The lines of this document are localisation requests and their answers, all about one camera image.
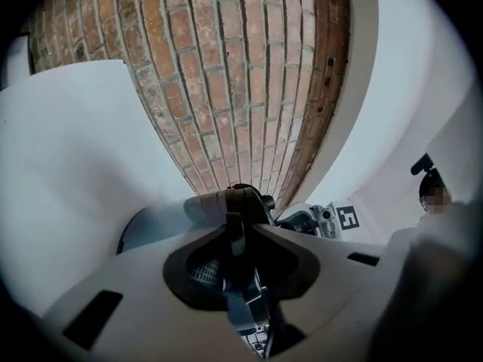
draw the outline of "dark hair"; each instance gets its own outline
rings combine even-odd
[[[441,176],[436,169],[431,169],[423,178],[420,185],[420,198],[429,195],[435,189],[445,186]]]

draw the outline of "white curved wall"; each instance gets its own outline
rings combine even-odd
[[[135,213],[193,195],[121,60],[0,92],[0,268],[38,316],[115,255]]]
[[[394,150],[420,105],[436,41],[432,1],[377,0],[377,4],[377,50],[367,94],[337,159],[325,175],[319,173],[323,178],[306,198],[309,204],[342,201],[361,188]],[[329,133],[335,127],[333,123]],[[329,136],[318,160],[325,160],[328,143]],[[297,194],[295,201],[301,197]]]
[[[377,0],[350,0],[349,63],[339,103],[317,157],[293,202],[305,202],[331,169],[349,137],[368,92],[378,33]]]

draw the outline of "white surface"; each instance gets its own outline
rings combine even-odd
[[[429,143],[462,103],[469,100],[474,102],[475,107],[481,105],[481,97],[473,83],[475,71],[469,55],[453,27],[437,7],[432,9],[432,28],[434,44],[430,54],[429,73],[419,98],[417,112],[384,165],[350,197],[358,209],[365,209],[364,216],[372,222],[374,235],[377,236],[375,243],[378,244],[387,243],[394,231],[415,226],[424,216],[419,202],[419,186],[424,173],[412,176],[411,166],[428,152]],[[472,159],[473,163],[477,162],[478,155],[468,155],[469,147],[478,146],[475,142],[481,137],[481,133],[476,133],[479,130],[476,126],[473,128],[475,133],[469,133],[475,122],[478,124],[473,115],[473,123],[467,122],[468,130],[465,133],[463,130],[450,132],[453,139],[458,135],[458,139],[454,139],[452,144],[444,141],[443,147],[439,143],[439,152],[446,157],[446,164],[459,167],[464,161],[468,161],[467,158]],[[436,162],[435,165],[439,170],[444,170]],[[465,176],[480,175],[473,172],[467,172]],[[453,186],[452,192],[458,191]],[[456,197],[455,201],[467,200]]]
[[[306,202],[336,161],[349,137],[368,92],[376,56],[379,13],[377,0],[350,0],[349,63],[334,117],[311,170],[292,200]]]
[[[389,157],[420,105],[435,44],[432,1],[378,0],[378,6],[376,59],[362,109],[309,204],[342,201],[363,186]]]
[[[482,103],[481,87],[474,83],[461,107],[427,149],[453,202],[468,204],[482,198]]]
[[[2,65],[2,90],[30,76],[29,37],[15,38],[8,48]]]
[[[137,211],[191,196],[122,61],[52,69],[0,93],[0,264],[34,313],[112,257]]]

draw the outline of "black slot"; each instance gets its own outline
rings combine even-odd
[[[361,262],[365,265],[371,265],[375,267],[379,262],[379,258],[371,255],[364,255],[363,253],[353,252],[347,256],[347,259],[352,260],[354,262]]]
[[[122,294],[101,291],[63,331],[76,345],[89,350],[121,302]]]

